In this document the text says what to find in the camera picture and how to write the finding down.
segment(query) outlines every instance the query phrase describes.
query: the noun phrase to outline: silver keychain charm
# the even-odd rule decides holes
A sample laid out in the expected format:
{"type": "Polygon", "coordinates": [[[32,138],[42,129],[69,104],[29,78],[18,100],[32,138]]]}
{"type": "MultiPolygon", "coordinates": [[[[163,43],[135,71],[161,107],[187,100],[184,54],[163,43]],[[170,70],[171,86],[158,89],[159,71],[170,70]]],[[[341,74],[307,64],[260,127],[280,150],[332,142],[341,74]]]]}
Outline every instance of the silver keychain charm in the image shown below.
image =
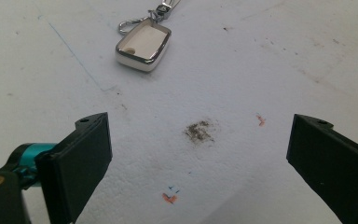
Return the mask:
{"type": "Polygon", "coordinates": [[[167,20],[180,0],[163,0],[156,10],[148,10],[149,16],[123,21],[118,32],[125,35],[116,45],[119,63],[145,72],[152,71],[167,49],[171,30],[158,23],[167,20]],[[130,31],[125,28],[136,25],[130,31]]]}

